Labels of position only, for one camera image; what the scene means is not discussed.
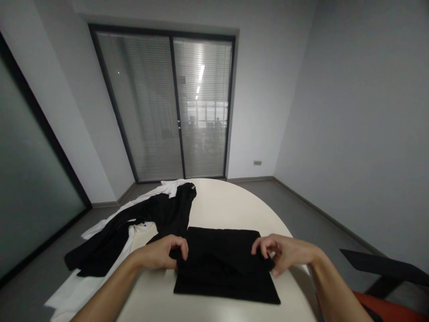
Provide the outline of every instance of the chair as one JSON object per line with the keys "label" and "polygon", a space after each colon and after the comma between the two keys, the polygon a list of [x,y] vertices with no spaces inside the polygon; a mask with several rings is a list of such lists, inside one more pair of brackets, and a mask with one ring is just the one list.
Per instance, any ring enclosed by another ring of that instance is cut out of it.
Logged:
{"label": "chair", "polygon": [[365,294],[354,292],[374,321],[429,322],[429,317],[426,315],[385,300],[404,281],[429,286],[428,274],[414,265],[387,257],[352,250],[340,249],[340,251],[355,269],[381,275]]}

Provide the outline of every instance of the right hand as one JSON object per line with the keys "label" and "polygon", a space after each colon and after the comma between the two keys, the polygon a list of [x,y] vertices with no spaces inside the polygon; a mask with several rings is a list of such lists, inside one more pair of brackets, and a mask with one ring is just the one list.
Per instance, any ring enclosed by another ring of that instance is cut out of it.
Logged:
{"label": "right hand", "polygon": [[291,265],[311,264],[322,253],[322,250],[306,241],[282,235],[271,234],[259,237],[252,245],[252,255],[260,247],[262,256],[268,258],[274,252],[273,261],[276,266],[272,270],[274,277],[281,275]]}

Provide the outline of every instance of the folded black shirt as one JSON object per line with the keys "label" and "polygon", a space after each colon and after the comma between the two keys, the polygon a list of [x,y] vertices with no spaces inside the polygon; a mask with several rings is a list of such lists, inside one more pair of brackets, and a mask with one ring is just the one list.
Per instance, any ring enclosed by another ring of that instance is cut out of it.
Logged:
{"label": "folded black shirt", "polygon": [[[150,197],[117,214],[102,231],[66,254],[69,270],[79,268],[78,276],[105,276],[115,263],[128,240],[128,227],[145,221],[154,221],[158,234],[149,242],[169,234],[184,236],[189,223],[189,212],[197,190],[192,183],[177,188],[176,196],[166,194]],[[170,257],[179,258],[180,250],[172,250]]]}
{"label": "folded black shirt", "polygon": [[174,293],[280,304],[269,273],[273,261],[264,259],[259,249],[250,254],[260,236],[254,230],[189,227],[189,255],[186,261],[177,260]]}

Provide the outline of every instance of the forearm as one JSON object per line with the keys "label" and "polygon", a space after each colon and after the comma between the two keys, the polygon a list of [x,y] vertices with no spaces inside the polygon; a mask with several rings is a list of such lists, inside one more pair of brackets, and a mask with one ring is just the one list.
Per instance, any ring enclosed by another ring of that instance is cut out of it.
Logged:
{"label": "forearm", "polygon": [[114,321],[139,270],[140,267],[131,254],[75,315],[72,322]]}
{"label": "forearm", "polygon": [[310,268],[326,321],[372,321],[325,253],[320,250]]}

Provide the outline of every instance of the orange chair seat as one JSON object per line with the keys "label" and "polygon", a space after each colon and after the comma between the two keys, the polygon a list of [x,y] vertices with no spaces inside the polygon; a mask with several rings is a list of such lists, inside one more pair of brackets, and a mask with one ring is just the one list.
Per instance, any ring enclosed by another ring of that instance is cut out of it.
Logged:
{"label": "orange chair seat", "polygon": [[359,302],[377,313],[384,322],[429,322],[429,317],[405,306],[391,303],[371,295],[353,293]]}

